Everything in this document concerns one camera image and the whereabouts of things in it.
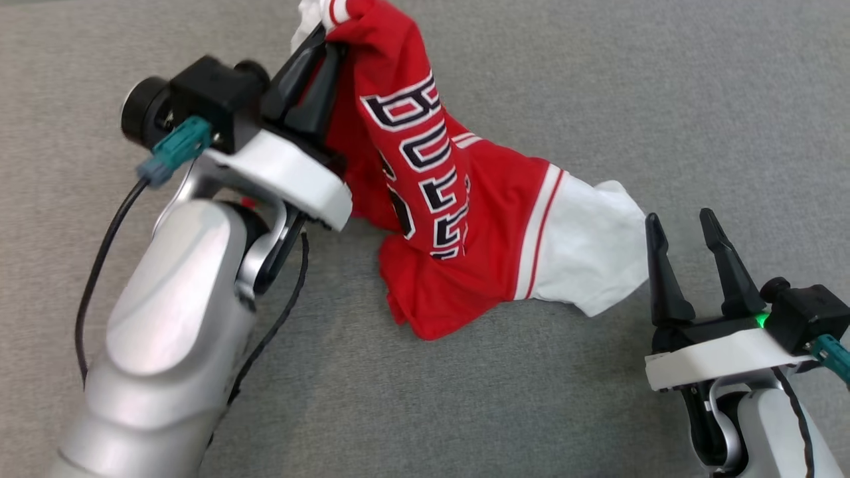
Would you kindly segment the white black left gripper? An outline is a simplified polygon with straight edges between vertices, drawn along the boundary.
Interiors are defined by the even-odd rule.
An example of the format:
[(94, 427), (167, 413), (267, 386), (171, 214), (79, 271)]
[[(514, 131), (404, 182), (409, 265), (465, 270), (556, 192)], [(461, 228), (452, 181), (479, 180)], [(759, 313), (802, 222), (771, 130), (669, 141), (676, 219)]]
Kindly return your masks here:
[[(316, 25), (272, 78), (262, 117), (284, 118), (286, 127), (303, 138), (325, 139), (347, 54), (348, 46), (325, 43), (325, 27)], [(205, 155), (334, 231), (342, 231), (351, 217), (348, 185), (294, 142), (264, 128), (232, 155), (212, 147)]]

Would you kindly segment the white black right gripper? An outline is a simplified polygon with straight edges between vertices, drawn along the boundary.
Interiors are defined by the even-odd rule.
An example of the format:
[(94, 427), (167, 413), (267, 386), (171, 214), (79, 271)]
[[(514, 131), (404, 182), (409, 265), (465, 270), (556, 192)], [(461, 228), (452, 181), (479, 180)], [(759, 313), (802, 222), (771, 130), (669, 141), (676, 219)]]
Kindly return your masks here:
[(726, 236), (713, 209), (699, 221), (705, 245), (714, 256), (728, 319), (692, 323), (695, 310), (684, 299), (667, 256), (669, 243), (659, 216), (645, 219), (651, 321), (655, 332), (645, 375), (651, 390), (676, 390), (724, 377), (742, 377), (771, 367), (807, 367), (811, 356), (793, 356), (765, 330), (767, 303)]

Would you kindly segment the red white basketball jersey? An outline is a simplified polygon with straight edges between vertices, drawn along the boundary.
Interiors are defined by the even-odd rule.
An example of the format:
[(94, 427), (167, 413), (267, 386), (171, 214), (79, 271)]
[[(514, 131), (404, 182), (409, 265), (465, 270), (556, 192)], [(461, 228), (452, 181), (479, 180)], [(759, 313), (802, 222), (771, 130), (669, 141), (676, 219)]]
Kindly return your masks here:
[(421, 33), (387, 0), (301, 0), (348, 46), (327, 144), (348, 161), (353, 215), (388, 230), (392, 317), (423, 340), (498, 303), (561, 302), (595, 317), (647, 281), (645, 214), (618, 181), (593, 187), (477, 136), (438, 95)]

